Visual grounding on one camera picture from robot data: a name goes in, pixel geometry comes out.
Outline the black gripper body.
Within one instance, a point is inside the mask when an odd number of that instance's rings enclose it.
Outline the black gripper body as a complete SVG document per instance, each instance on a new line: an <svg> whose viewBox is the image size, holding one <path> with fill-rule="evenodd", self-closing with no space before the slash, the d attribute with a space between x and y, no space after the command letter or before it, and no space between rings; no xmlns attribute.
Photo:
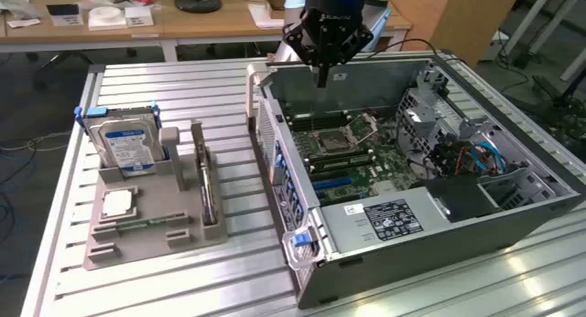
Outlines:
<svg viewBox="0 0 586 317"><path fill-rule="evenodd" d="M301 33L307 41L299 55L305 64L345 63L367 44L361 10L365 0L305 0Z"/></svg>

